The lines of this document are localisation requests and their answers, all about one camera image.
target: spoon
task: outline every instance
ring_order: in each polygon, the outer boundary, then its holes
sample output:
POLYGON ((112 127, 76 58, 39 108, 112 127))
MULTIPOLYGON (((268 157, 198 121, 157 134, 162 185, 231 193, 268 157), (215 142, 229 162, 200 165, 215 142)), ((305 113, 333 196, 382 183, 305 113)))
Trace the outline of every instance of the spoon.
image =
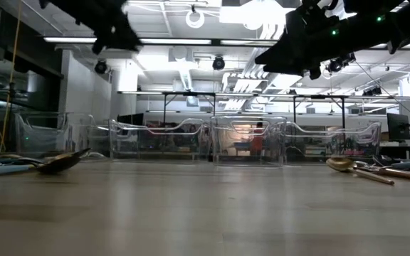
POLYGON ((356 163, 358 167, 366 168, 368 169, 368 171, 371 171, 371 172, 374 172, 380 175, 410 179, 410 171, 397 170, 397 169, 390 168, 390 166, 373 167, 361 161, 358 161, 356 163))
POLYGON ((368 178, 373 181, 378 181, 378 182, 382 182, 382 183, 389 184, 389 185, 395 184, 393 180, 384 178, 376 174, 372 174, 368 172, 369 169, 366 169, 364 167, 358 167, 357 164, 354 163, 353 160, 351 159, 335 157, 335 158, 328 159, 327 165, 336 171, 341 171, 341 172, 346 172, 346 173, 352 172, 354 174, 357 174, 358 176, 361 176, 363 178, 368 178))
POLYGON ((44 165, 39 164, 36 168, 43 174, 58 174, 78 164, 81 160, 81 156, 90 150, 91 149, 84 149, 75 153, 61 154, 55 156, 52 161, 44 165))

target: green led light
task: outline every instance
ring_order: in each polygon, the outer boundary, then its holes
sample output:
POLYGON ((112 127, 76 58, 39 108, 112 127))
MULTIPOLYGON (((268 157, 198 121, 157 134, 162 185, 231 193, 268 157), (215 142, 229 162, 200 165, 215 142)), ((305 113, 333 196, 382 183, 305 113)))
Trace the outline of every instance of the green led light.
POLYGON ((378 16, 378 17, 376 18, 376 21, 377 21, 377 22, 381 22, 381 21, 383 21, 384 19, 385 19, 385 16, 382 15, 382 16, 378 16))

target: security camera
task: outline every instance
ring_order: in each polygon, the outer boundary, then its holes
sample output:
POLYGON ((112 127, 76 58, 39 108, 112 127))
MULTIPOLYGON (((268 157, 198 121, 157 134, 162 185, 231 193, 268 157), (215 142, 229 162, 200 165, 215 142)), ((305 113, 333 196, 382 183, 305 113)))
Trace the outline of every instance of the security camera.
POLYGON ((224 62, 224 59, 222 56, 216 56, 213 61, 213 69, 214 70, 223 70, 224 67, 226 66, 226 62, 224 62))
POLYGON ((94 67, 94 71, 96 71, 99 75, 104 75, 107 72, 108 66, 106 60, 98 60, 98 64, 94 67))

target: computer screen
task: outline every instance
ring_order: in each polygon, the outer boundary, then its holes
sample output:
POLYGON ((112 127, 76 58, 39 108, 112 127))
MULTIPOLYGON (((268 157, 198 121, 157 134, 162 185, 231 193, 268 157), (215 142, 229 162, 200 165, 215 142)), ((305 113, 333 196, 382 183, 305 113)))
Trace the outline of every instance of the computer screen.
POLYGON ((387 114, 389 139, 391 141, 410 140, 409 118, 402 114, 387 114))

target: metal frame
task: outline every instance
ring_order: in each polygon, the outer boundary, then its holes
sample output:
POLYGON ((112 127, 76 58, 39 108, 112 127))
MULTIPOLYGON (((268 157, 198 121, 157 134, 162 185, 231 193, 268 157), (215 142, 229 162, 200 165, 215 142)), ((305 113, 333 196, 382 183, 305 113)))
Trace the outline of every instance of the metal frame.
POLYGON ((216 93, 214 92, 163 92, 162 93, 164 95, 164 110, 163 110, 163 123, 165 125, 165 119, 166 119, 166 113, 167 113, 167 105, 170 104, 170 102, 172 102, 172 100, 174 100, 178 95, 183 95, 183 96, 194 96, 194 97, 198 97, 198 96, 211 96, 213 97, 213 103, 211 103, 211 101, 207 98, 206 100, 208 100, 210 102, 210 104, 213 106, 213 116, 216 115, 216 93), (169 100, 167 102, 167 95, 174 95, 174 97, 169 100))
POLYGON ((297 123, 297 107, 300 106, 302 102, 305 101, 307 98, 311 99, 331 99, 338 107, 341 108, 341 115, 342 115, 342 128, 346 128, 346 117, 345 117, 345 98, 349 97, 346 95, 293 95, 293 122, 297 123), (298 105, 296 104, 297 98, 303 98, 302 102, 299 102, 298 105), (338 104, 336 99, 341 99, 341 105, 338 104))

